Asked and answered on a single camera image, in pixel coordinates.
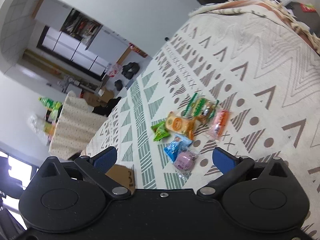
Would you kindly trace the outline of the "black shoes pair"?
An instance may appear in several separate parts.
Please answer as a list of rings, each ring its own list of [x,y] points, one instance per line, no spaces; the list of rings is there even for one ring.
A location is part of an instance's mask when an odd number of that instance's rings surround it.
[[[131,80],[140,70],[140,66],[136,62],[130,62],[124,65],[121,74],[128,80]]]

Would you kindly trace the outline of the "table with dotted cloth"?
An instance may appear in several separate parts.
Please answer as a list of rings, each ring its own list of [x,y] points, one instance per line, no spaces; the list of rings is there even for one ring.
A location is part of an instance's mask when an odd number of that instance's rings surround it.
[[[67,160],[82,152],[107,117],[89,111],[83,98],[70,91],[63,104],[49,145],[49,154]]]

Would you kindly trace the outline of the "white kitchen cabinet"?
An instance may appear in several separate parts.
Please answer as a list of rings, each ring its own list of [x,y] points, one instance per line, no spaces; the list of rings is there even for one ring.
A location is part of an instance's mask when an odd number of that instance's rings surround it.
[[[116,63],[129,47],[129,42],[106,26],[102,26],[87,47],[91,53],[109,63]]]

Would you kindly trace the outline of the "single black slipper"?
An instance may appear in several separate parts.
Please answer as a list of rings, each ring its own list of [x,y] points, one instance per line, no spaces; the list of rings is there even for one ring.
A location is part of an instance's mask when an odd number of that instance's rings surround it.
[[[123,83],[121,80],[117,80],[114,82],[114,86],[116,88],[117,91],[121,91],[123,88]]]

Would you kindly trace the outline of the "blue snack packet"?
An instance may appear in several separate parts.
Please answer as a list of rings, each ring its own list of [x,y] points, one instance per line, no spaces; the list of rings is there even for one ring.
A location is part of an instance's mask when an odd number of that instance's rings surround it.
[[[180,134],[176,134],[173,141],[164,148],[164,152],[169,159],[174,162],[181,150],[188,148],[192,142],[193,141],[189,138]]]

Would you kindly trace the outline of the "brown cardboard box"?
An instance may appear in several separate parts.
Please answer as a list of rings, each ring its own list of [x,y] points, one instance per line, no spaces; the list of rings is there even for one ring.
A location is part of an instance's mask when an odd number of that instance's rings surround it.
[[[132,168],[128,168],[123,165],[114,164],[106,173],[106,176],[110,177],[121,186],[126,187],[133,194],[136,189],[135,173]]]

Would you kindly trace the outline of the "red white plastic bag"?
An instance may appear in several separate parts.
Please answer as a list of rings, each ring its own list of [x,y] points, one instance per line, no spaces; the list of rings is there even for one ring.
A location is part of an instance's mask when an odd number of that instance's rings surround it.
[[[109,77],[115,77],[121,70],[122,66],[120,64],[108,64],[106,68],[106,75]]]

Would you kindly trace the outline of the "patterned bed blanket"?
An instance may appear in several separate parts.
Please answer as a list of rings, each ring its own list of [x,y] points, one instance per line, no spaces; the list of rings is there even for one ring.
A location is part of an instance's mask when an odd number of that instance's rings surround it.
[[[199,154],[180,177],[154,141],[152,125],[182,115],[194,94],[231,116],[220,139],[196,125]],[[212,151],[285,161],[310,200],[302,229],[319,239],[319,38],[279,5],[261,1],[205,5],[167,42],[98,129],[84,155],[114,146],[118,164],[140,189],[199,189],[221,172]]]

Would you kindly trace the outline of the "orange biscuit packet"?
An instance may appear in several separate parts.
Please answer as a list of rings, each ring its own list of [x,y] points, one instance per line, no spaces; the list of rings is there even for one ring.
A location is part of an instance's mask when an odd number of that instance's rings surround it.
[[[196,119],[188,119],[170,112],[165,121],[167,130],[183,135],[190,140],[194,139],[194,128]]]

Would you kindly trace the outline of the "purple round pastry packet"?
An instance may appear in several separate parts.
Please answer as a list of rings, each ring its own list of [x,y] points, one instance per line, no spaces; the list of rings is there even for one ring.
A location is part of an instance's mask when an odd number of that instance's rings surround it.
[[[199,154],[191,150],[181,151],[173,162],[176,172],[183,180],[188,180],[197,162]]]

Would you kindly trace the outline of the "black framed glass door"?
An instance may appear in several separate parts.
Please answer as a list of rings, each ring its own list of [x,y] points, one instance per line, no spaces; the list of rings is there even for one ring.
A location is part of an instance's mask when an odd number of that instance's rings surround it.
[[[111,66],[76,38],[49,26],[44,27],[37,48],[99,81]]]

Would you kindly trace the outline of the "pink snack bar packet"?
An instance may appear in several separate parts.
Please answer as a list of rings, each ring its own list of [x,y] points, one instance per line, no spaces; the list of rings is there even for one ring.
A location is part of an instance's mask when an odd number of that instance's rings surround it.
[[[209,129],[207,130],[207,134],[213,140],[220,139],[225,129],[225,126],[228,122],[229,115],[230,115],[230,112],[226,109],[221,109],[217,111],[213,121],[209,125]]]

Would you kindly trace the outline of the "green cracker packet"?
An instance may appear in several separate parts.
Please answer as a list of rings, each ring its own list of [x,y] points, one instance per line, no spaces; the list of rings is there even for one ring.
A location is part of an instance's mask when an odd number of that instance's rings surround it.
[[[199,93],[194,93],[182,116],[188,119],[195,118],[202,124],[207,124],[215,115],[219,100],[209,100]]]

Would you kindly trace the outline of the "green soda bottle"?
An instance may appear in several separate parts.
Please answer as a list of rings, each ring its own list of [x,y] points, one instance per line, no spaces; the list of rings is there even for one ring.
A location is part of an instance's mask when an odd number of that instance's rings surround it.
[[[43,98],[43,97],[39,97],[39,102],[42,103],[42,105],[50,111],[59,109],[62,105],[62,102],[54,101],[50,98]]]

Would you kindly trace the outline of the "small green snack packet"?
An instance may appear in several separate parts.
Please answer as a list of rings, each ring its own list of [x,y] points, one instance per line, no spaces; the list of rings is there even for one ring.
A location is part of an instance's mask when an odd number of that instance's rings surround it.
[[[170,136],[169,131],[165,127],[165,121],[161,121],[151,126],[152,131],[154,132],[153,141],[160,141],[163,138]]]

